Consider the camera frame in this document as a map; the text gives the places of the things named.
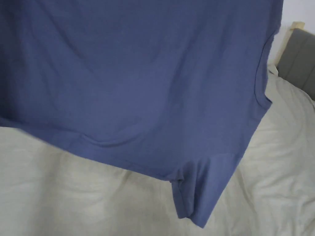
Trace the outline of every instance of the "white bedsheet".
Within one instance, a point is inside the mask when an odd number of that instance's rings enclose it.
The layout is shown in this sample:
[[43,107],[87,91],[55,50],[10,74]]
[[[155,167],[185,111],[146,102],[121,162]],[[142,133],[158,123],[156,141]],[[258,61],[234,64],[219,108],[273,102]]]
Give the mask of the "white bedsheet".
[[315,110],[270,74],[273,105],[205,229],[171,186],[0,128],[0,235],[315,235]]

